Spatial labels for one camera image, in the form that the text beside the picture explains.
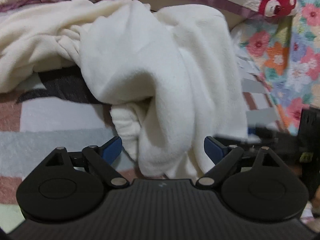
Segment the colourful floral quilt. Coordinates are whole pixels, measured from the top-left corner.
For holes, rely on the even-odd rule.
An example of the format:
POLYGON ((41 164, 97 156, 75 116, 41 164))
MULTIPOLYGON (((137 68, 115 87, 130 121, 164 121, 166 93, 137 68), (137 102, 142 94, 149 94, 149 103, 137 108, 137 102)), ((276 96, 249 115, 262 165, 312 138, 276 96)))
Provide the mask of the colourful floral quilt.
POLYGON ((249 71, 268 90, 281 127, 296 134, 302 109, 319 107, 319 0, 299 0, 297 14, 276 23, 246 20, 234 33, 249 71))

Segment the dark grey garment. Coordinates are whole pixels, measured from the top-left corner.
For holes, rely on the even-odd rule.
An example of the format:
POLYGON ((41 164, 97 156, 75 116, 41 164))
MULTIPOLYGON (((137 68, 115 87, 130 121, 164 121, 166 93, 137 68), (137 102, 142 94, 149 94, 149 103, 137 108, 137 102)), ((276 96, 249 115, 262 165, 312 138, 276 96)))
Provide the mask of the dark grey garment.
POLYGON ((101 103, 90 92, 77 65, 34 73, 19 85, 19 89, 24 92, 16 100, 17 103, 50 97, 75 103, 101 103))

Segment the white fleece sweater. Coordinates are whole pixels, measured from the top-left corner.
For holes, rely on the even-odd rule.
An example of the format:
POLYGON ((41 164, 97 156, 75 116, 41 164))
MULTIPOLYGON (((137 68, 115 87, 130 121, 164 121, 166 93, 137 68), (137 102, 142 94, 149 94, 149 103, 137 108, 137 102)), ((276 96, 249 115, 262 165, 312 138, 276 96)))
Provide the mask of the white fleece sweater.
POLYGON ((79 66, 110 104, 117 133, 148 177, 197 178, 209 135, 247 137, 246 107, 225 17, 199 4, 152 12, 136 0, 71 0, 1 23, 1 92, 34 72, 79 66))

